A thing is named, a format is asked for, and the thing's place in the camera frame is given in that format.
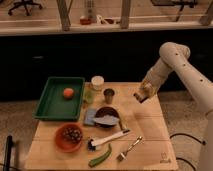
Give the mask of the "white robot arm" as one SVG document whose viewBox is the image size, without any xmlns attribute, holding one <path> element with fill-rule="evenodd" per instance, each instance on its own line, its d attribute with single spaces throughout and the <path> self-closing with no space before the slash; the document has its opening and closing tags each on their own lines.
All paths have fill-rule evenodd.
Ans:
<svg viewBox="0 0 213 171">
<path fill-rule="evenodd" d="M 188 62 L 189 57 L 190 49 L 186 45 L 162 44 L 158 61 L 147 72 L 135 97 L 140 103 L 153 97 L 169 74 L 175 72 L 207 118 L 206 145 L 201 148 L 197 171 L 213 171 L 213 82 Z"/>
</svg>

